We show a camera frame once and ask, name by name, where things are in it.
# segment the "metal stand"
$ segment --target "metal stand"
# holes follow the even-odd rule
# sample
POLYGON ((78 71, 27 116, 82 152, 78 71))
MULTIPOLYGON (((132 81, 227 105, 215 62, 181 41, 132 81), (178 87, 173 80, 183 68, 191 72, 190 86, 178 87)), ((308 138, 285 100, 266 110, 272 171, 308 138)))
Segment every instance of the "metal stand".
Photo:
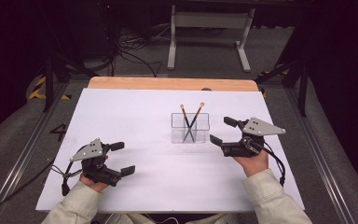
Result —
POLYGON ((255 83, 261 84, 268 79, 279 75, 281 72, 290 69, 287 73, 286 77, 282 80, 282 85, 284 88, 292 89, 299 78, 300 80, 300 89, 298 95, 298 108, 303 117, 306 117, 305 114, 305 101, 307 94, 307 84, 308 84, 308 68, 309 62, 300 62, 294 61, 288 64, 281 65, 269 73, 265 74, 262 77, 258 77, 255 79, 255 83))
POLYGON ((171 44, 168 54, 168 70, 175 67, 176 54, 176 27, 210 27, 210 28, 230 28, 242 29, 243 35, 241 41, 236 41, 236 47, 241 59, 243 71, 250 72, 251 67, 243 49, 252 20, 255 14, 254 9, 249 13, 201 13, 201 12, 176 12, 175 6, 172 6, 171 15, 171 44))

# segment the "pencil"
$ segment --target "pencil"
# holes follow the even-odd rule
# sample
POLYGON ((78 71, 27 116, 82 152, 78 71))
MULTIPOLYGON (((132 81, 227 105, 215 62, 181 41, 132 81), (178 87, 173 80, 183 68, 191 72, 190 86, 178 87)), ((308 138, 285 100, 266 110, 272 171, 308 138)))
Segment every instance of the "pencil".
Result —
POLYGON ((183 105, 180 105, 180 107, 181 107, 181 109, 182 109, 183 117, 185 117, 186 125, 187 125, 187 128, 188 128, 188 132, 187 132, 185 138, 183 139, 183 141, 185 142, 186 137, 188 136, 188 133, 190 133, 191 139, 193 139, 193 142, 195 142, 195 141, 194 141, 194 137, 193 137, 193 133, 191 132, 190 124, 188 123, 187 115, 186 115, 186 112, 185 112, 185 107, 184 107, 183 105))

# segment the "person's arm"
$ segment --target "person's arm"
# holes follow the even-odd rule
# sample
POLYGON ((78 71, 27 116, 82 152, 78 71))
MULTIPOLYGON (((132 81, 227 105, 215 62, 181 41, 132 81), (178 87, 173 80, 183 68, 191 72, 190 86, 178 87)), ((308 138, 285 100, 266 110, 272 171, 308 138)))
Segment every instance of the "person's arm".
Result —
POLYGON ((311 223, 298 204, 283 191, 269 169, 269 155, 261 151, 252 158, 234 158, 248 178, 242 181, 255 207, 259 223, 311 223))
POLYGON ((62 202, 51 209, 42 224, 90 223, 97 214, 101 192, 107 186, 94 183, 82 175, 62 202))

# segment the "metal frame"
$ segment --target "metal frame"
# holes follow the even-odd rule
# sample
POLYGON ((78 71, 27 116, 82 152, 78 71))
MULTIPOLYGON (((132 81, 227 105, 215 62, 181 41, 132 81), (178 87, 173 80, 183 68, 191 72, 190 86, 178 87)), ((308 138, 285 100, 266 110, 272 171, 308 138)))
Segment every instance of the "metal frame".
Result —
MULTIPOLYGON (((17 187, 20 178, 22 174, 25 171, 25 168, 32 158, 32 155, 34 154, 36 150, 36 144, 40 138, 40 135, 42 134, 44 128, 46 127, 48 120, 50 116, 52 115, 56 105, 58 104, 60 97, 63 95, 65 89, 67 87, 67 84, 60 83, 55 94, 54 99, 52 100, 52 104, 49 106, 49 109, 42 113, 42 116, 40 117, 39 121, 37 122, 33 133, 31 134, 30 138, 28 139, 24 149, 22 150, 22 153, 20 154, 19 158, 17 159, 15 165, 11 169, 7 180, 5 181, 4 185, 2 186, 0 190, 0 202, 2 202, 8 195, 10 195, 14 189, 17 187)), ((3 210, 5 209, 6 204, 2 204, 0 206, 0 216, 2 216, 3 210)))
POLYGON ((298 101, 296 99, 296 93, 293 89, 285 89, 287 98, 295 111, 296 118, 300 123, 304 133, 307 136, 308 141, 310 142, 310 154, 312 155, 313 160, 321 174, 324 185, 327 189, 328 194, 330 195, 331 201, 333 202, 334 207, 336 208, 337 214, 341 223, 355 223, 351 215, 343 195, 337 185, 336 179, 333 177, 330 168, 326 160, 324 159, 324 154, 322 153, 321 147, 316 140, 315 135, 312 132, 310 124, 307 118, 303 117, 300 110, 297 108, 298 101))
POLYGON ((251 29, 255 9, 249 13, 200 13, 200 12, 176 12, 175 5, 172 6, 171 15, 171 43, 168 54, 168 70, 175 68, 176 57, 176 27, 213 27, 242 29, 241 41, 236 41, 236 48, 240 56, 244 72, 251 72, 251 67, 244 50, 245 42, 251 29))

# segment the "transparent container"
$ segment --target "transparent container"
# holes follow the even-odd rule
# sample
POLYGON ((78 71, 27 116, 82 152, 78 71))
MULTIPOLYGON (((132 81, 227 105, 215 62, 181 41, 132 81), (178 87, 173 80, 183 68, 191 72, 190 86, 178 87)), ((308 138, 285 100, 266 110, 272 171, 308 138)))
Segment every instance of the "transparent container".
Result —
MULTIPOLYGON (((186 113, 188 126, 191 126, 196 113, 186 113)), ((199 113, 189 131, 183 113, 172 113, 172 142, 175 144, 184 143, 205 143, 209 137, 209 114, 199 113)))

